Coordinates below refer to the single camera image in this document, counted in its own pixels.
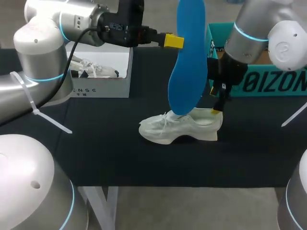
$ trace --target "shoe box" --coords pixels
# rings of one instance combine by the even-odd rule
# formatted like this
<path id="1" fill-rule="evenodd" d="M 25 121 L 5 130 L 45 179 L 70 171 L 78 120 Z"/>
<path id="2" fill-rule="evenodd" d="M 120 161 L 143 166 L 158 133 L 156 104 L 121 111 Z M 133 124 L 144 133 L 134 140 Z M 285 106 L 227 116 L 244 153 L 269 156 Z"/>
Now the shoe box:
<path id="1" fill-rule="evenodd" d="M 234 23 L 208 24 L 206 47 L 209 57 L 222 57 L 224 45 L 233 28 Z M 231 91 L 232 97 L 305 95 L 307 95 L 306 69 L 281 71 L 272 64 L 267 49 L 263 51 L 257 62 L 248 66 L 243 81 L 240 85 L 233 86 Z"/>
<path id="2" fill-rule="evenodd" d="M 67 55 L 73 42 L 66 45 Z M 75 98 L 129 98 L 133 49 L 104 44 L 100 47 L 78 44 L 74 55 L 98 65 L 112 67 L 118 78 L 72 78 Z"/>

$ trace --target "gray floor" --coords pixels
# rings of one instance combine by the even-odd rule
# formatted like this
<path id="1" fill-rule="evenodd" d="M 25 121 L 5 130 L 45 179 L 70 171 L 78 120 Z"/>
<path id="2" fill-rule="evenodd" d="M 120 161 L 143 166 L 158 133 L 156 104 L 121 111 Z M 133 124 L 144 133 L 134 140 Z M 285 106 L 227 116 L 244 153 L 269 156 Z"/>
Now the gray floor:
<path id="1" fill-rule="evenodd" d="M 306 0 L 295 11 L 307 21 Z M 99 0 L 116 11 L 118 0 Z M 176 33 L 178 0 L 145 0 L 144 25 Z M 25 24 L 25 0 L 0 0 L 0 42 L 13 48 L 16 30 Z M 206 0 L 207 21 L 235 20 L 239 5 Z M 278 201 L 269 189 L 131 188 L 119 191 L 118 230 L 277 230 Z"/>

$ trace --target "robotic arm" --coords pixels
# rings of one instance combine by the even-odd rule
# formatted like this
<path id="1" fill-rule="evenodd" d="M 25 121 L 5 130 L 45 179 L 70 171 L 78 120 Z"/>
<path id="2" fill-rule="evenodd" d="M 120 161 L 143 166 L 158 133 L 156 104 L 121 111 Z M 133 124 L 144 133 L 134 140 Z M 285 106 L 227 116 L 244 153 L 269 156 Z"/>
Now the robotic arm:
<path id="1" fill-rule="evenodd" d="M 238 85 L 269 44 L 272 63 L 294 71 L 307 64 L 307 33 L 292 10 L 293 0 L 246 0 L 225 44 L 220 72 L 213 76 L 212 95 L 220 93 L 214 110 L 222 111 L 233 85 Z"/>
<path id="2" fill-rule="evenodd" d="M 183 38 L 143 26 L 143 11 L 144 0 L 120 0 L 117 13 L 92 1 L 28 0 L 27 24 L 14 35 L 14 44 L 23 68 L 19 75 L 32 104 L 39 108 L 72 92 L 69 63 L 73 51 L 68 61 L 65 49 L 70 41 L 75 42 L 74 49 L 78 42 L 125 47 L 157 42 L 161 47 L 183 47 Z M 0 125 L 33 111 L 14 75 L 2 76 L 0 85 Z"/>

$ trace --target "table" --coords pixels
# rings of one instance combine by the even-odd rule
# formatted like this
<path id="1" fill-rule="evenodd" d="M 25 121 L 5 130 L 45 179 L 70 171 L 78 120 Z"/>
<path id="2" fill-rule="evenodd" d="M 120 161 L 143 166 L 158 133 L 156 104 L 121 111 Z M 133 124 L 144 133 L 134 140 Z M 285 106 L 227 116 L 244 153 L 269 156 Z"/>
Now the table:
<path id="1" fill-rule="evenodd" d="M 0 74 L 21 70 L 15 50 L 0 50 L 0 57 Z M 169 111 L 167 84 L 176 59 L 176 50 L 135 48 L 130 98 L 71 98 L 41 109 L 72 135 L 33 114 L 2 126 L 0 134 L 42 142 L 89 199 L 105 230 L 115 228 L 118 186 L 286 186 L 307 147 L 307 111 L 288 126 L 281 124 L 306 97 L 233 99 L 217 142 L 181 137 L 163 146 L 139 135 L 140 121 Z M 198 107 L 214 102 L 206 89 Z M 102 186 L 109 186 L 107 198 Z"/>

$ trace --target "sneaker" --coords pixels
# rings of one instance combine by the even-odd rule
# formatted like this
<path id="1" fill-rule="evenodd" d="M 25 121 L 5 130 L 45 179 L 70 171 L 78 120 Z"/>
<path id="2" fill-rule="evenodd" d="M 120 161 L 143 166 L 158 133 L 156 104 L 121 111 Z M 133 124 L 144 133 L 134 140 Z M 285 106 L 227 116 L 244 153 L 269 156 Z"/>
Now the sneaker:
<path id="1" fill-rule="evenodd" d="M 217 141 L 217 131 L 222 126 L 223 113 L 215 115 L 211 111 L 194 108 L 185 116 L 178 116 L 173 111 L 153 116 L 140 122 L 139 133 L 145 139 L 162 145 L 169 145 L 180 136 Z"/>
<path id="2" fill-rule="evenodd" d="M 119 72 L 112 67 L 98 65 L 89 60 L 73 56 L 71 70 L 78 71 L 79 77 L 86 72 L 89 78 L 118 78 Z"/>

